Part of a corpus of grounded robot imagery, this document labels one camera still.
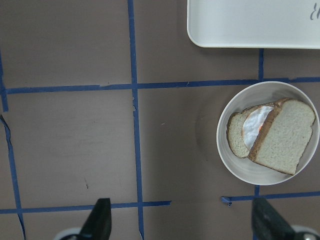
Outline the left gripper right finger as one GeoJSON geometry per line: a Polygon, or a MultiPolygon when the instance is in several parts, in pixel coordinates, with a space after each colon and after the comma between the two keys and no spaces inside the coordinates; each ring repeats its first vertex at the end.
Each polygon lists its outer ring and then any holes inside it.
{"type": "Polygon", "coordinates": [[[251,228],[258,240],[293,240],[295,231],[265,198],[252,201],[251,228]]]}

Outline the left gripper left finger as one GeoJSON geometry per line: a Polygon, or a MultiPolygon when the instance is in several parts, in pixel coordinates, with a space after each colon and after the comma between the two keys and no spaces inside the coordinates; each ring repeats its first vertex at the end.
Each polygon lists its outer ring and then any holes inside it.
{"type": "Polygon", "coordinates": [[[108,240],[111,231],[111,201],[109,198],[99,198],[79,232],[79,239],[108,240]]]}

